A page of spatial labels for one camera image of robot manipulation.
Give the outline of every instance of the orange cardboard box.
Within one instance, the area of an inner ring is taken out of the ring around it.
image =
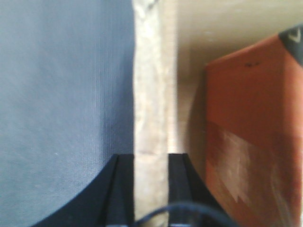
[[[206,184],[243,227],[302,224],[303,25],[207,65]]]

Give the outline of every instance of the gray fabric panel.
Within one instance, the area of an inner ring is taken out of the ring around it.
[[[133,151],[131,0],[0,0],[0,227],[26,227]]]

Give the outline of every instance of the black cable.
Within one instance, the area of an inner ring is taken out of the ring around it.
[[[149,221],[151,218],[153,218],[154,216],[157,216],[161,213],[172,212],[172,211],[176,211],[176,210],[198,213],[198,214],[200,214],[201,217],[209,216],[224,227],[238,227],[238,225],[234,221],[232,221],[228,216],[224,215],[223,213],[221,213],[209,206],[197,204],[197,203],[191,203],[191,202],[177,202],[177,203],[172,203],[168,206],[156,209],[155,211],[147,214],[140,220],[134,222],[132,227],[139,227],[143,223]]]

